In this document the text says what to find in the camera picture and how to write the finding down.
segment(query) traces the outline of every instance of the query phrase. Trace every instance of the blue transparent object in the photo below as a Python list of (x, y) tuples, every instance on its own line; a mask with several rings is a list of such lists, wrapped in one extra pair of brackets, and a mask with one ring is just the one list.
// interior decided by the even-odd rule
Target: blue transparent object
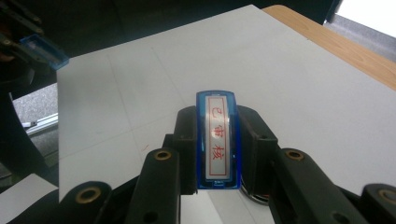
[(196, 104), (198, 189), (239, 189), (241, 141), (234, 94), (201, 91)]
[(40, 35), (29, 35), (21, 39), (20, 42), (22, 46), (45, 58), (54, 70), (69, 63), (69, 58), (59, 48)]

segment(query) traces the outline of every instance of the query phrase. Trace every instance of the wooden surface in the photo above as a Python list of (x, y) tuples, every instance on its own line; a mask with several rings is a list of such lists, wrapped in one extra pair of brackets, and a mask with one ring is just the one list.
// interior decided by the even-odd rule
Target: wooden surface
[(334, 33), (287, 7), (272, 6), (263, 9), (263, 11), (396, 91), (396, 63)]

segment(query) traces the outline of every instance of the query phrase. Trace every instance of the table surface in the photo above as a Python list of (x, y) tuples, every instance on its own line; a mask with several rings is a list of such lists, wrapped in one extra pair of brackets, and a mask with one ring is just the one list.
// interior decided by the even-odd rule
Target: table surface
[[(242, 7), (71, 59), (58, 73), (61, 198), (89, 180), (115, 188), (138, 175), (177, 111), (213, 89), (233, 91), (335, 184), (396, 185), (395, 64), (285, 7), (264, 11)], [(182, 223), (272, 222), (239, 191), (181, 200)]]

